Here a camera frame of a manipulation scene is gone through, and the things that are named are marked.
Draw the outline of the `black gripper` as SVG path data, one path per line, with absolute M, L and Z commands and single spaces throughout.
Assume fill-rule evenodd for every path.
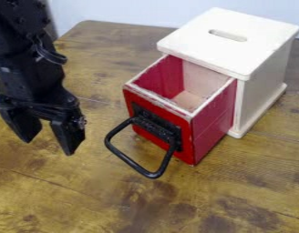
M 87 119 L 79 101 L 63 87 L 64 71 L 58 58 L 38 52 L 0 54 L 0 116 L 19 138 L 30 143 L 50 125 L 67 156 L 86 140 Z

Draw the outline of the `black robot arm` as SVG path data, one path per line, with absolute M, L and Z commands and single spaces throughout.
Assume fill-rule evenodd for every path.
M 87 120 L 63 86 L 67 57 L 56 51 L 48 24 L 40 0 L 0 0 L 0 115 L 24 142 L 47 120 L 71 156 L 86 139 Z

